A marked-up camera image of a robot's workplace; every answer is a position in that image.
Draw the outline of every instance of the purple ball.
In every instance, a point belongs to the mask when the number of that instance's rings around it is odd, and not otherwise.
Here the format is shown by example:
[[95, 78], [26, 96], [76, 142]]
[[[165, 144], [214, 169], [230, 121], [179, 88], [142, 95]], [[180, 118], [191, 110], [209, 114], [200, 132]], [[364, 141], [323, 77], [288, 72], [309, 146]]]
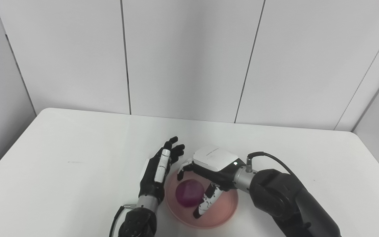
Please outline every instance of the purple ball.
[[183, 207], [195, 207], [204, 196], [203, 185], [195, 179], [188, 179], [176, 187], [175, 197]]

